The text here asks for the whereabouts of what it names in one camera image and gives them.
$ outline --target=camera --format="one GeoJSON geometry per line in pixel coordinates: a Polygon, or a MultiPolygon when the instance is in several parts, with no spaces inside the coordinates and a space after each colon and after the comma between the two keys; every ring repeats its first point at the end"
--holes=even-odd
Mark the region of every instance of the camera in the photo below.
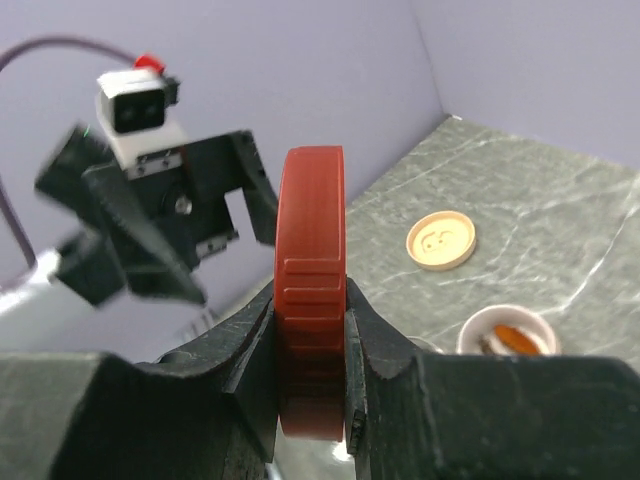
{"type": "Polygon", "coordinates": [[[177,83],[148,68],[107,72],[98,85],[102,115],[118,135],[162,127],[166,108],[177,101],[177,83]]]}

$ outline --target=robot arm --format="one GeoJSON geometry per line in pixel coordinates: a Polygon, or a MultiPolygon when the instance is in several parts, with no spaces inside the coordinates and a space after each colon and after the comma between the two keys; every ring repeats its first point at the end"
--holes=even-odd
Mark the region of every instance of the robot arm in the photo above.
{"type": "MultiPolygon", "coordinates": [[[[0,56],[0,70],[19,53],[50,44],[114,54],[83,39],[45,37],[0,56]]],[[[205,303],[191,272],[238,238],[228,192],[243,191],[256,239],[275,242],[277,198],[250,131],[190,141],[171,115],[179,82],[148,55],[132,68],[105,73],[98,85],[96,110],[107,141],[74,126],[35,182],[36,191],[75,214],[82,228],[0,293],[0,349],[35,345],[125,289],[143,298],[205,303]]],[[[5,203],[5,215],[15,220],[5,203]]],[[[14,233],[23,235],[13,223],[14,233]]]]}

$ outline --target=gray marble surface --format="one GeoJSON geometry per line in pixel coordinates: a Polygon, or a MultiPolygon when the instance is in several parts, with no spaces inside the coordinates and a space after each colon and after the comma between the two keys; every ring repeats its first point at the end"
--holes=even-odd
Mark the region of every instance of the gray marble surface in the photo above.
{"type": "MultiPolygon", "coordinates": [[[[640,369],[639,209],[632,170],[451,118],[349,208],[348,273],[396,328],[446,352],[473,313],[515,303],[542,314],[565,352],[640,369]],[[474,254],[449,272],[405,249],[439,210],[477,230],[474,254]]],[[[280,437],[276,458],[285,480],[355,478],[335,448],[280,437]]]]}

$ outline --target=purple cable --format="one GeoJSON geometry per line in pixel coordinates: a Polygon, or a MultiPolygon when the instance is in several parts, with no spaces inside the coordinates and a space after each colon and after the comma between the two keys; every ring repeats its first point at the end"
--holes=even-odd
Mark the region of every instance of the purple cable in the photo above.
{"type": "MultiPolygon", "coordinates": [[[[133,55],[95,40],[71,35],[46,35],[21,42],[0,54],[0,72],[11,63],[12,60],[40,47],[75,47],[81,50],[90,50],[121,60],[131,66],[133,66],[136,61],[136,57],[133,55]]],[[[27,260],[29,268],[34,267],[36,264],[36,254],[33,250],[33,245],[29,241],[29,237],[25,233],[18,216],[11,206],[9,196],[2,184],[2,179],[0,179],[0,210],[20,250],[22,250],[22,254],[27,260]]]]}

